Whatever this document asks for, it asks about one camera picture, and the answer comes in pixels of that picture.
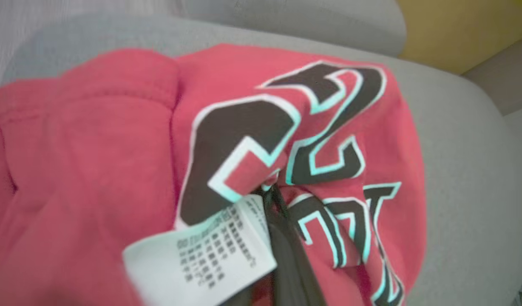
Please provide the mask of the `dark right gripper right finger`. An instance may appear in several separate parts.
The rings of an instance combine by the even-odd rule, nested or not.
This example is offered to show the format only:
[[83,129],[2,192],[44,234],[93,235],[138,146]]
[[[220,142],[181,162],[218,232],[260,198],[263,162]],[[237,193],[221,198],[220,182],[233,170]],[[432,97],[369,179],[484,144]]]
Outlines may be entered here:
[[280,190],[276,199],[285,240],[282,266],[284,285],[280,301],[283,306],[325,306],[321,287],[304,251],[302,240],[292,224]]

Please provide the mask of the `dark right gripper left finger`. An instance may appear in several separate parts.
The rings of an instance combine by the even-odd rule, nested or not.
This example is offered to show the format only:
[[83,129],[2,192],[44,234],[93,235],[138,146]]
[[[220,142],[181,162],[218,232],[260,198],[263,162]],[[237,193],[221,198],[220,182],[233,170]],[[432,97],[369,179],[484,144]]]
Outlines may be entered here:
[[277,187],[271,187],[263,193],[264,212],[270,236],[270,246],[277,267],[271,273],[250,287],[252,306],[282,306],[283,294],[284,235],[282,230],[280,209],[277,207]]

